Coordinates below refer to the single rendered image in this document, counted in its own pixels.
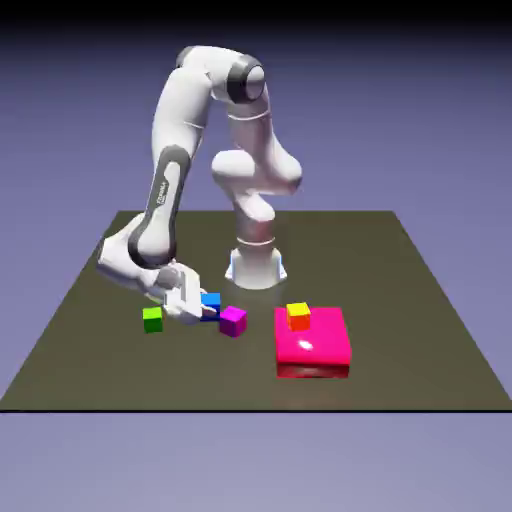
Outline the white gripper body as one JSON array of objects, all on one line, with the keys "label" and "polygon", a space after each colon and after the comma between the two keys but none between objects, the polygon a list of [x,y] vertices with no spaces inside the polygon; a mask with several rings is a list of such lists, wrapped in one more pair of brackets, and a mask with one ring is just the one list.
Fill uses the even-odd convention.
[{"label": "white gripper body", "polygon": [[174,271],[174,286],[165,291],[164,311],[183,324],[191,325],[202,318],[202,288],[200,277],[195,271]]}]

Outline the small blue cube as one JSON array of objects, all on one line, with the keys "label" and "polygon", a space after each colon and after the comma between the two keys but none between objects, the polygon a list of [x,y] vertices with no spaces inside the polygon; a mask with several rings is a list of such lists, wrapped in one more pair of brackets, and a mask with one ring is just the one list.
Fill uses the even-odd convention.
[{"label": "small blue cube", "polygon": [[207,305],[215,307],[217,309],[216,315],[203,315],[201,316],[202,321],[217,321],[220,317],[221,310],[221,295],[219,293],[202,293],[201,294],[201,305]]}]

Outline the small magenta cube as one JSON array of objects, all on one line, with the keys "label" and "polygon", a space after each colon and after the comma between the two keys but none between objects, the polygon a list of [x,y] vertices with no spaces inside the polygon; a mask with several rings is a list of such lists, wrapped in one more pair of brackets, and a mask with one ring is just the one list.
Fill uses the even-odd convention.
[{"label": "small magenta cube", "polygon": [[247,328],[247,312],[243,309],[228,306],[219,318],[219,331],[232,338],[239,337]]}]

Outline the small green cube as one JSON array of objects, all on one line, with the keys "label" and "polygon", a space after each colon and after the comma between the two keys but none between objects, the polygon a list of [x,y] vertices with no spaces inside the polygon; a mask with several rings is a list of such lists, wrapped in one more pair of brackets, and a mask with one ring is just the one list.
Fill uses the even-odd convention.
[{"label": "small green cube", "polygon": [[163,331],[163,313],[160,306],[144,308],[142,310],[142,319],[145,333]]}]

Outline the small orange cube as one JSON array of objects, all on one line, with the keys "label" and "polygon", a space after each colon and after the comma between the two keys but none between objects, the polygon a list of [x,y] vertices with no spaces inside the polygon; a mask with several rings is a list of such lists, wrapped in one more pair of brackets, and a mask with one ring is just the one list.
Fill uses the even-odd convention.
[{"label": "small orange cube", "polygon": [[310,328],[311,312],[306,302],[288,303],[286,317],[291,331],[306,331]]}]

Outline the large pink box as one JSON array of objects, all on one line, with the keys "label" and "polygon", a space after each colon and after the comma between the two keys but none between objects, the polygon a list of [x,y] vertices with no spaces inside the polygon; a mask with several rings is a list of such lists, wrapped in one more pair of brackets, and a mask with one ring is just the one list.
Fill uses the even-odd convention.
[{"label": "large pink box", "polygon": [[313,307],[310,327],[292,330],[285,308],[274,310],[278,378],[346,378],[352,348],[342,310]]}]

